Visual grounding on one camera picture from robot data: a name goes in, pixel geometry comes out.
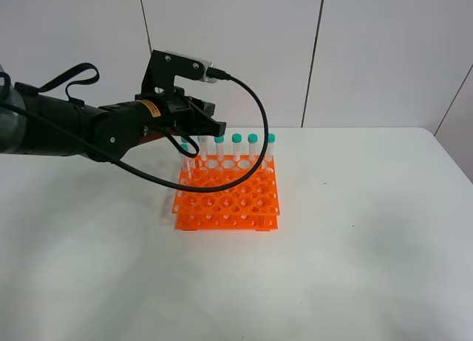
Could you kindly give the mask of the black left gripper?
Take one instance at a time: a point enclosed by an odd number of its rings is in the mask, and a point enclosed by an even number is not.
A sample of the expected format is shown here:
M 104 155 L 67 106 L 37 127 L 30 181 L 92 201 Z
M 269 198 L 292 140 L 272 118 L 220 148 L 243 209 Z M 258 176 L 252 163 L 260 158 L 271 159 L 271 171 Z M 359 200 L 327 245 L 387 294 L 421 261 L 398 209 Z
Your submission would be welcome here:
M 148 131 L 187 136 L 220 137 L 226 122 L 215 121 L 204 112 L 195 112 L 192 102 L 202 111 L 202 101 L 183 91 L 157 92 L 154 87 L 142 87 L 135 96 L 135 126 Z

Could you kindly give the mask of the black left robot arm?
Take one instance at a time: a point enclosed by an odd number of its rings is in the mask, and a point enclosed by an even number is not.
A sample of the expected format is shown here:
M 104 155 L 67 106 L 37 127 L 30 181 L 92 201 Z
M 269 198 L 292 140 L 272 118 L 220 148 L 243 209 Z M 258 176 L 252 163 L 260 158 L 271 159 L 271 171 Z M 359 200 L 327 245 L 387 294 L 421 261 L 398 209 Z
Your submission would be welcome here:
M 119 161 L 130 149 L 149 141 L 174 136 L 219 137 L 226 124 L 213 118 L 212 103 L 187 96 L 177 77 L 209 81 L 210 67 L 201 61 L 179 58 L 166 62 L 152 57 L 134 100 L 100 107 L 48 92 L 65 85 L 91 85 L 99 76 L 75 80 L 90 63 L 78 64 L 41 87 L 12 83 L 1 73 L 1 153 L 69 157 L 81 155 L 96 162 Z

